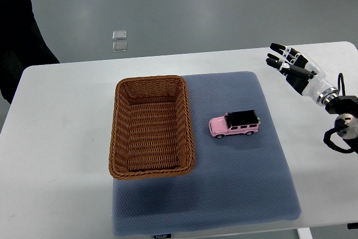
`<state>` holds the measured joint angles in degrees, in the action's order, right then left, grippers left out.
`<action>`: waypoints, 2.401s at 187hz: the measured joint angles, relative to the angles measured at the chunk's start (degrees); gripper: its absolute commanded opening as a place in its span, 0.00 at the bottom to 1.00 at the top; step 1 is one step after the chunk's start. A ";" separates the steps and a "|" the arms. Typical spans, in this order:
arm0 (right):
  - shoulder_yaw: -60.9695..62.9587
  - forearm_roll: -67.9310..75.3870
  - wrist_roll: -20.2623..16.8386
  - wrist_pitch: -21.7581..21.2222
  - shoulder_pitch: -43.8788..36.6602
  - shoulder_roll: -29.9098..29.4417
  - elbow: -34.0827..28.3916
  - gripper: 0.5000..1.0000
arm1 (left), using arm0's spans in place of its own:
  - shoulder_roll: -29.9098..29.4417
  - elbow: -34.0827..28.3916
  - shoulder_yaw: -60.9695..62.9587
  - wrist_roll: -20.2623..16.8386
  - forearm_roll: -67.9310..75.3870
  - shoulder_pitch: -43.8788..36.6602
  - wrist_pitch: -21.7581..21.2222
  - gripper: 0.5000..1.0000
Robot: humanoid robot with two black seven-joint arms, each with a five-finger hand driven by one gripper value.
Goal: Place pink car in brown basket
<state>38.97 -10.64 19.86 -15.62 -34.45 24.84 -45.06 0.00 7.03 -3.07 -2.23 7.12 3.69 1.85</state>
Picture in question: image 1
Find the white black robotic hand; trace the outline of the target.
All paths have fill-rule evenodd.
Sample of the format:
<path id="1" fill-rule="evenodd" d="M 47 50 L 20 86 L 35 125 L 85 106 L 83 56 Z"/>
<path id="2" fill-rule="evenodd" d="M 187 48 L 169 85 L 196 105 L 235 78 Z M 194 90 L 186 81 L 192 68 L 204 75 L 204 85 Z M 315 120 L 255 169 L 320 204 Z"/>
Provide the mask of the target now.
<path id="1" fill-rule="evenodd" d="M 324 71 L 307 55 L 296 49 L 272 43 L 266 64 L 281 73 L 286 82 L 300 95 L 310 97 L 317 105 L 324 106 L 338 96 L 338 89 L 326 80 Z"/>

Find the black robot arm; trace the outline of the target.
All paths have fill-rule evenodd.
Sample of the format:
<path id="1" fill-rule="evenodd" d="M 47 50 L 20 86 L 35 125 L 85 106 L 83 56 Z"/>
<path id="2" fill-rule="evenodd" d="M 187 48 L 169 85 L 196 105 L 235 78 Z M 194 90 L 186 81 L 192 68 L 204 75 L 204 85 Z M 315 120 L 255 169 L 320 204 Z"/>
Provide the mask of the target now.
<path id="1" fill-rule="evenodd" d="M 334 151 L 349 154 L 357 153 L 357 97 L 338 96 L 325 107 L 329 114 L 337 114 L 334 127 L 325 132 L 323 141 Z M 343 149 L 331 141 L 332 134 L 337 134 L 350 147 Z"/>

